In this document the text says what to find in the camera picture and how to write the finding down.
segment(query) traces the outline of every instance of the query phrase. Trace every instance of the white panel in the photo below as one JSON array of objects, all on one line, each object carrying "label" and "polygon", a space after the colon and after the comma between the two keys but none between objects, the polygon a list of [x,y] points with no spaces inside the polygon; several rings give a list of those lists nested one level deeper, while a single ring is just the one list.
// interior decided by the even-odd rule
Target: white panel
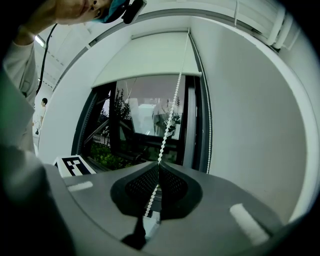
[{"label": "white panel", "polygon": [[57,58],[63,63],[64,68],[68,66],[86,45],[84,39],[76,31],[77,26],[74,25],[73,27],[74,29],[70,31],[56,53]]},{"label": "white panel", "polygon": [[160,33],[132,40],[105,66],[93,87],[128,78],[179,74],[186,40],[188,44],[182,74],[200,76],[187,34]]},{"label": "white panel", "polygon": [[204,18],[191,24],[210,91],[210,174],[249,191],[287,223],[294,211],[306,212],[318,175],[317,125],[304,87],[245,32]]},{"label": "white panel", "polygon": [[167,16],[149,19],[143,26],[132,25],[132,35],[168,29],[187,29],[190,27],[190,16]]}]

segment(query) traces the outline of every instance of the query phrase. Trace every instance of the gray surface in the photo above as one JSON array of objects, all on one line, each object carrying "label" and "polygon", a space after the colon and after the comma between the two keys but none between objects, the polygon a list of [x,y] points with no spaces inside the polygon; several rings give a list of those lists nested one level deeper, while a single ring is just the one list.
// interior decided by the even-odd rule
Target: gray surface
[{"label": "gray surface", "polygon": [[82,210],[103,230],[122,240],[133,233],[137,218],[122,214],[112,201],[112,185],[124,176],[130,175],[153,162],[141,163],[130,170],[114,170],[94,175],[73,176],[64,179],[67,186],[90,181],[93,187],[72,192]]},{"label": "gray surface", "polygon": [[178,171],[201,184],[203,198],[184,219],[165,220],[144,252],[163,256],[231,255],[252,247],[231,216],[230,207],[242,203],[249,213],[269,230],[278,231],[282,224],[276,214],[232,182],[192,169]]},{"label": "gray surface", "polygon": [[[110,196],[111,186],[118,179],[150,163],[136,165],[129,171],[123,169],[73,176],[64,181],[67,186],[92,182],[93,187],[72,192],[73,199],[101,230],[122,239],[132,233],[137,219],[118,210]],[[276,233],[281,229],[279,218],[270,208],[232,182],[179,165],[169,165],[198,181],[203,198],[186,218],[162,221],[143,248],[144,252],[164,256],[231,255],[251,248],[250,241],[229,212],[231,206],[239,203],[268,232]]]},{"label": "gray surface", "polygon": [[[50,164],[45,165],[47,179],[51,186],[52,197],[54,198],[58,210],[60,211],[68,230],[70,231],[76,255],[78,256],[141,256],[148,255],[139,252],[118,239],[112,237],[98,226],[88,215],[77,205],[71,193],[69,193],[66,184],[60,177],[58,169]],[[99,174],[84,175],[75,178],[99,177]],[[110,222],[114,220],[105,216]]]}]

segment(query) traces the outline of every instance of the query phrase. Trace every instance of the black mesh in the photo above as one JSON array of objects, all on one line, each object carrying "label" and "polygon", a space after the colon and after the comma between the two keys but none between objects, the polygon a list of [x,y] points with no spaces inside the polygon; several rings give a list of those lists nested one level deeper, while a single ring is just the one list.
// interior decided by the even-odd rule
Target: black mesh
[{"label": "black mesh", "polygon": [[159,181],[162,189],[162,208],[174,204],[187,193],[188,184],[163,166],[160,166]]},{"label": "black mesh", "polygon": [[158,184],[158,168],[158,165],[154,166],[125,185],[126,194],[141,206],[145,206],[149,201]]}]

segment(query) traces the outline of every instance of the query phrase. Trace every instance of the window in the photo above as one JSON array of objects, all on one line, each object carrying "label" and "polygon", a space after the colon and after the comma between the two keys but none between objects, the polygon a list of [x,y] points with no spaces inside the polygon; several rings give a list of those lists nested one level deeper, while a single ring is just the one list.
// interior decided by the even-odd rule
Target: window
[{"label": "window", "polygon": [[[94,88],[78,123],[73,154],[105,171],[157,161],[177,80],[177,75],[145,76]],[[162,160],[183,165],[187,149],[190,168],[197,136],[195,83],[194,77],[181,77],[162,154]]]}]

